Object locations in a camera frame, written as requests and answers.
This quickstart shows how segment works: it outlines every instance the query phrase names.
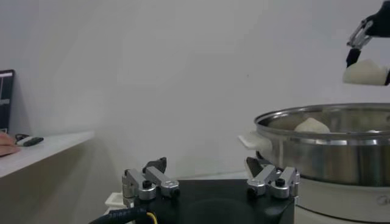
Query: black screw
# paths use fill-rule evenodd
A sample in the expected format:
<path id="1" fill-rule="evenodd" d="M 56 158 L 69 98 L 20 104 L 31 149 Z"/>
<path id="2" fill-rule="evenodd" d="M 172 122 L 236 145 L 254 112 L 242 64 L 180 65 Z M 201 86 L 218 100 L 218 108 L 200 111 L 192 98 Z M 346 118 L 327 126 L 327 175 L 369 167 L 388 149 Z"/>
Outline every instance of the black screw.
<path id="1" fill-rule="evenodd" d="M 152 187 L 152 182 L 150 180 L 145 180 L 142 182 L 143 189 L 149 189 Z"/>
<path id="2" fill-rule="evenodd" d="M 281 179 L 281 178 L 279 178 L 279 179 L 277 179 L 277 180 L 275 181 L 275 185 L 276 185 L 277 187 L 283 187 L 285 184 L 286 184 L 286 181 L 285 181 L 284 179 Z"/>
<path id="3" fill-rule="evenodd" d="M 180 196 L 180 189 L 176 188 L 173 191 L 171 191 L 172 198 L 177 198 L 178 196 Z"/>
<path id="4" fill-rule="evenodd" d="M 247 196 L 248 196 L 248 198 L 251 199 L 251 200 L 256 199 L 256 198 L 257 198 L 257 193 L 256 193 L 255 189 L 253 189 L 253 188 L 248 188 L 248 190 L 247 190 Z"/>

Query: metal clamp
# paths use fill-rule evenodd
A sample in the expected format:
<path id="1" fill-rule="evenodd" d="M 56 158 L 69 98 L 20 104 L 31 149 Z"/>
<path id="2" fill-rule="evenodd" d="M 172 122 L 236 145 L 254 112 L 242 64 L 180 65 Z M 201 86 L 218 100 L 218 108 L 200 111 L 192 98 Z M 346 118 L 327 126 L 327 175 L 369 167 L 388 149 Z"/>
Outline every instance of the metal clamp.
<path id="1" fill-rule="evenodd" d="M 145 177 L 160 187 L 161 194 L 163 196 L 176 198 L 180 195 L 179 182 L 177 180 L 168 178 L 156 167 L 147 167 L 145 171 Z"/>
<path id="2" fill-rule="evenodd" d="M 145 179 L 136 169 L 125 170 L 122 176 L 122 189 L 125 205 L 130 204 L 128 201 L 130 198 L 151 200 L 156 197 L 156 185 Z"/>
<path id="3" fill-rule="evenodd" d="M 275 198 L 286 199 L 298 195 L 300 174 L 293 167 L 286 167 L 280 177 L 271 183 L 271 195 Z"/>
<path id="4" fill-rule="evenodd" d="M 366 32 L 372 27 L 373 24 L 374 22 L 372 21 L 367 19 L 363 20 L 349 38 L 347 45 L 354 49 L 361 50 L 372 39 L 372 36 L 368 36 Z"/>
<path id="5" fill-rule="evenodd" d="M 269 182 L 278 178 L 280 172 L 273 165 L 267 165 L 264 169 L 253 179 L 247 180 L 248 197 L 254 199 L 266 193 Z"/>

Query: pot rim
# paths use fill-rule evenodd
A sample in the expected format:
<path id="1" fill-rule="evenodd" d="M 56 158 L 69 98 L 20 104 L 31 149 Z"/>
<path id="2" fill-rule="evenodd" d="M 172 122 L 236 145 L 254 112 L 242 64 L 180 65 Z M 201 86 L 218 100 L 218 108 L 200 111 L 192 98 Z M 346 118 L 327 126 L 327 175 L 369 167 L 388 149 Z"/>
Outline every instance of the pot rim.
<path id="1" fill-rule="evenodd" d="M 265 125 L 260 124 L 262 121 L 269 119 L 271 117 L 280 117 L 280 116 L 286 116 L 287 114 L 291 113 L 297 113 L 297 112 L 303 112 L 303 111 L 319 111 L 323 110 L 324 108 L 329 109 L 345 109 L 345 108 L 381 108 L 382 110 L 388 110 L 390 112 L 390 103 L 340 103 L 340 104 L 320 104 L 320 105 L 310 105 L 305 107 L 294 107 L 294 108 L 287 108 L 283 110 L 277 110 L 277 111 L 271 111 L 265 114 L 262 114 L 260 116 L 257 116 L 254 120 L 258 132 L 261 134 L 262 132 L 265 133 L 272 133 L 274 135 L 282 135 L 284 137 L 291 137 L 291 138 L 306 138 L 306 139 L 334 139 L 335 141 L 343 140 L 343 139 L 356 139 L 359 138 L 359 140 L 370 140 L 370 139 L 383 139 L 387 140 L 386 142 L 389 143 L 390 141 L 390 130 L 388 131 L 378 131 L 375 133 L 370 132 L 332 132 L 332 133 L 314 133 L 314 132 L 298 132 L 294 130 L 284 130 L 284 129 L 277 129 L 277 128 L 271 128 Z"/>

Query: white pot handle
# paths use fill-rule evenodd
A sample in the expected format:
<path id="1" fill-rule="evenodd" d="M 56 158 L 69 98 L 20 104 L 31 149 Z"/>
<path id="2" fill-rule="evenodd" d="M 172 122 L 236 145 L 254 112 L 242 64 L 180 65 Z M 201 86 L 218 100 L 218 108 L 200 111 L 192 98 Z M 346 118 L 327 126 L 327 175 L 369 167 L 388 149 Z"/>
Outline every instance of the white pot handle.
<path id="1" fill-rule="evenodd" d="M 271 140 L 259 135 L 257 131 L 251 131 L 245 135 L 240 135 L 238 136 L 238 139 L 245 148 L 249 150 L 256 150 L 259 152 L 272 150 Z"/>

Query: yellow wire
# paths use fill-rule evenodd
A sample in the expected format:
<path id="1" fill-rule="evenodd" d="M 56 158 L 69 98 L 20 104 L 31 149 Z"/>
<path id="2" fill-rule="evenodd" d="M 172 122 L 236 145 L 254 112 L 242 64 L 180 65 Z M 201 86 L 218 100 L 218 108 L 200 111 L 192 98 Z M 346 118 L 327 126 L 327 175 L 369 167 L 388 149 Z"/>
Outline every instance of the yellow wire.
<path id="1" fill-rule="evenodd" d="M 150 218 L 152 218 L 153 224 L 158 224 L 158 223 L 157 223 L 157 218 L 156 218 L 156 216 L 155 216 L 153 213 L 147 212 L 146 214 L 147 214 Z"/>

